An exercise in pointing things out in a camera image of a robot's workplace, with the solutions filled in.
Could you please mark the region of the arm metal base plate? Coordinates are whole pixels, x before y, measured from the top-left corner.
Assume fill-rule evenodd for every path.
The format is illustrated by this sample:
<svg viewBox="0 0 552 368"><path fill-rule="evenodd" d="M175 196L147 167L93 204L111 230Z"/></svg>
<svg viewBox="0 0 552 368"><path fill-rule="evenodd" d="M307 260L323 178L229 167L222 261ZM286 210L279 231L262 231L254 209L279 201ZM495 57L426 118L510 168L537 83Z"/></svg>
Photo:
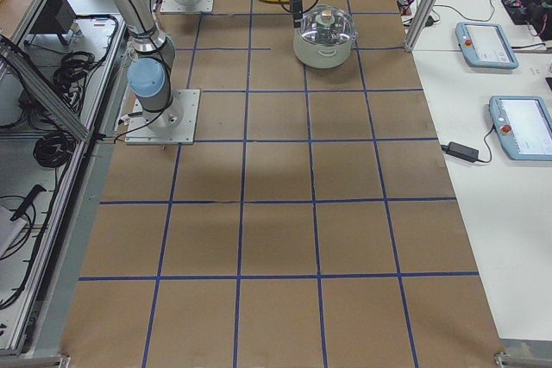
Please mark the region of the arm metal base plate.
<svg viewBox="0 0 552 368"><path fill-rule="evenodd" d="M145 112L132 117L130 132L124 135L129 145L192 145L198 118L200 90L174 90L172 104L159 118Z"/></svg>
<svg viewBox="0 0 552 368"><path fill-rule="evenodd" d="M163 15L211 14L214 0L162 0L160 13Z"/></svg>

